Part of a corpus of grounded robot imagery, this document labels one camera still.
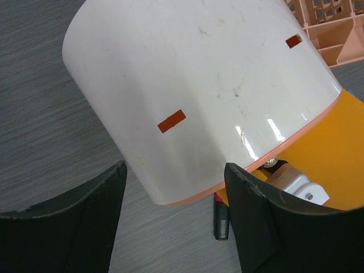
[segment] gray surface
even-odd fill
[[[62,63],[82,3],[0,0],[0,212],[54,197],[122,158]],[[334,70],[360,96],[363,71]],[[130,170],[110,271],[239,272],[233,236],[212,236],[212,205],[153,205]]]

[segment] gray table surface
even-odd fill
[[[122,155],[63,66],[84,0],[0,0],[0,212],[93,178]],[[334,69],[364,98],[364,63]],[[110,272],[240,272],[230,231],[214,240],[213,199],[154,205],[129,171]]]

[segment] metal screw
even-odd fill
[[[278,156],[275,156],[274,158],[268,160],[263,164],[264,168],[270,168],[273,167],[278,162]]]
[[[308,200],[312,200],[312,199],[313,199],[313,195],[312,195],[312,194],[310,194],[310,193],[307,193],[307,194],[306,194],[306,198],[307,198]]]

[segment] orange rectangular tab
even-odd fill
[[[289,48],[295,47],[299,43],[302,42],[302,39],[300,35],[296,34],[293,37],[290,37],[288,40],[286,40],[286,43],[288,44]]]
[[[178,110],[170,117],[166,118],[164,121],[162,121],[160,124],[158,124],[158,128],[162,133],[165,133],[170,128],[176,126],[178,123],[180,123],[182,120],[186,118],[185,114],[182,110]]]

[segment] black plastic piece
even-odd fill
[[[0,214],[0,272],[108,272],[127,168],[22,212]]]
[[[233,163],[225,184],[242,272],[364,272],[364,207],[304,201]]]
[[[230,210],[224,202],[214,198],[214,235],[218,241],[229,239]]]

